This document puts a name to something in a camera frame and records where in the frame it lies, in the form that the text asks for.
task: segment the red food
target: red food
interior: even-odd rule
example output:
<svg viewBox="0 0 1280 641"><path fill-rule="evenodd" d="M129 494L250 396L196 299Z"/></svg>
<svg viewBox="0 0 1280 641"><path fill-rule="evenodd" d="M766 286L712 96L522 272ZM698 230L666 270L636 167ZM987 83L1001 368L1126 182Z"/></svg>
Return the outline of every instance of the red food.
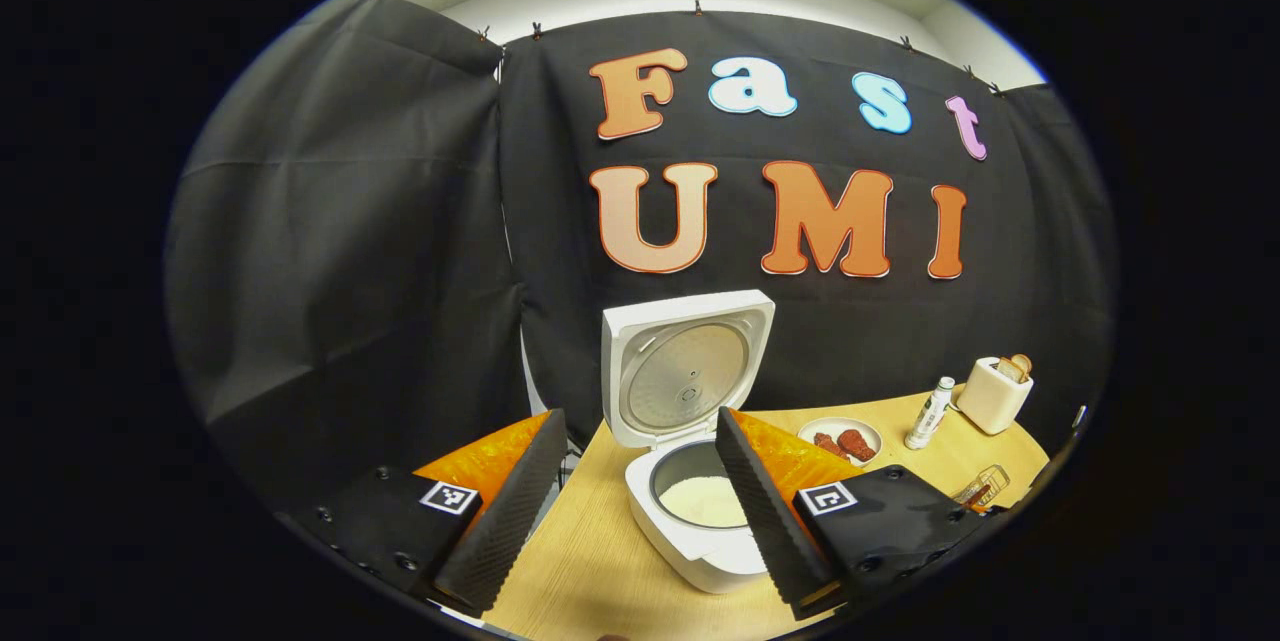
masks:
<svg viewBox="0 0 1280 641"><path fill-rule="evenodd" d="M867 462L876 455L876 450L872 450L870 447L867 445L863 435L856 429L841 432L836 444L860 462Z"/></svg>
<svg viewBox="0 0 1280 641"><path fill-rule="evenodd" d="M838 445L836 445L836 441L833 441L831 436L827 435L827 432L818 432L818 435L813 438L813 441L814 445L818 445L819 449L831 450L831 453L836 454L837 457L849 461L849 454L846 454L845 450L842 450Z"/></svg>

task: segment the white plate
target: white plate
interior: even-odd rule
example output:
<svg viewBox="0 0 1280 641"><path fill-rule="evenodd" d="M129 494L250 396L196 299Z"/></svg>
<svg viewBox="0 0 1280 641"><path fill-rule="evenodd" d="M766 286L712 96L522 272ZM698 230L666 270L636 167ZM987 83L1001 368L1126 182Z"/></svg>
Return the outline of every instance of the white plate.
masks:
<svg viewBox="0 0 1280 641"><path fill-rule="evenodd" d="M804 423L804 429L801 429L800 432L796 432L796 436L800 436L800 439L813 444L813 438L818 435L818 432L826 432L826 435L831 436L832 441L836 441L840 439L841 432L849 431L850 429L856 429L863 435L863 440L867 441L867 448L874 452L872 458L865 462L860 462L852 455L849 457L849 463L860 468L864 467L864 464L869 464L876 461L876 457L878 457L881 450L879 431L876 431L869 423L856 421L855 418L814 418L814 421Z"/></svg>

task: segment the white wall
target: white wall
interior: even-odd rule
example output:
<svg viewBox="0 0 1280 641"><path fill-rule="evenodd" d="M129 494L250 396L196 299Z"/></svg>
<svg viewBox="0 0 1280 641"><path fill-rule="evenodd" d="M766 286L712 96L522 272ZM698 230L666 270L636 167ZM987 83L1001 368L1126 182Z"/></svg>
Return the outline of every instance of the white wall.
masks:
<svg viewBox="0 0 1280 641"><path fill-rule="evenodd" d="M754 12L778 17L805 18L859 29L868 35L897 41L909 36L911 45L931 56L952 61L950 52L924 23L904 12L896 12L874 0L700 0L704 12ZM532 22L543 31L557 26L571 26L598 18L627 17L634 13L691 12L694 0L467 0L453 8L442 9L444 17L467 26L485 29L489 40L507 44L532 33Z"/></svg>
<svg viewBox="0 0 1280 641"><path fill-rule="evenodd" d="M925 29L956 59L952 63L957 67L969 64L979 79L991 81L1001 90L1043 84L1044 77L1023 52L961 4L947 0L923 22Z"/></svg>

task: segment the orange letter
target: orange letter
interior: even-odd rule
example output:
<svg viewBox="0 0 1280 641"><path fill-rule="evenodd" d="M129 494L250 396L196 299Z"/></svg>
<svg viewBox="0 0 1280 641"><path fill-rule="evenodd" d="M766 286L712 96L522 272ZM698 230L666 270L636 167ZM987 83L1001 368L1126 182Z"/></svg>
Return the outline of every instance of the orange letter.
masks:
<svg viewBox="0 0 1280 641"><path fill-rule="evenodd" d="M800 253L800 234L809 239L818 271L828 273L836 255L849 242L849 253L840 262L846 276L878 278L888 273L884 257L884 209L893 182L881 171L855 171L832 205L831 196L808 162L773 161L764 164L764 178L773 184L778 212L773 230L773 249L760 258L768 273L804 273L809 258Z"/></svg>
<svg viewBox="0 0 1280 641"><path fill-rule="evenodd" d="M938 244L929 261L929 276L960 278L960 214L966 202L964 191L954 186L934 186L933 203L938 205Z"/></svg>
<svg viewBox="0 0 1280 641"><path fill-rule="evenodd" d="M707 187L718 171L709 162L676 162L662 173L676 186L676 241L646 244L640 237L640 186L649 171L636 166L591 173L600 194L600 244L621 267L640 273L675 273L690 267L707 248Z"/></svg>
<svg viewBox="0 0 1280 641"><path fill-rule="evenodd" d="M644 67L663 68L654 68L641 79L640 70ZM641 52L640 56L621 58L591 67L591 75L600 81L600 90L604 91L600 138L621 139L622 136L644 134L645 131L654 131L662 125L662 114L649 111L644 99L653 97L655 102L667 104L675 93L667 68L684 70L685 67L689 67L689 61L685 54L676 49Z"/></svg>

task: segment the light blue letter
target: light blue letter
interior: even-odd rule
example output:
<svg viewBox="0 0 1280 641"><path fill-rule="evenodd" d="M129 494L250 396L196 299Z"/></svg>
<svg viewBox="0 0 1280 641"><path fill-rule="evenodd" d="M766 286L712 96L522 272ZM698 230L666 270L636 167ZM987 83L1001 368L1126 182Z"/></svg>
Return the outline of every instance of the light blue letter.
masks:
<svg viewBox="0 0 1280 641"><path fill-rule="evenodd" d="M744 68L748 75L735 75ZM799 105L787 93L787 75L777 63L763 58L726 58L712 67L712 73L721 81L714 82L707 95L721 111L787 116Z"/></svg>
<svg viewBox="0 0 1280 641"><path fill-rule="evenodd" d="M867 102L859 105L858 111L863 113L872 129L887 131L890 134L906 134L911 129L906 91L897 81L876 73L855 73L854 93Z"/></svg>

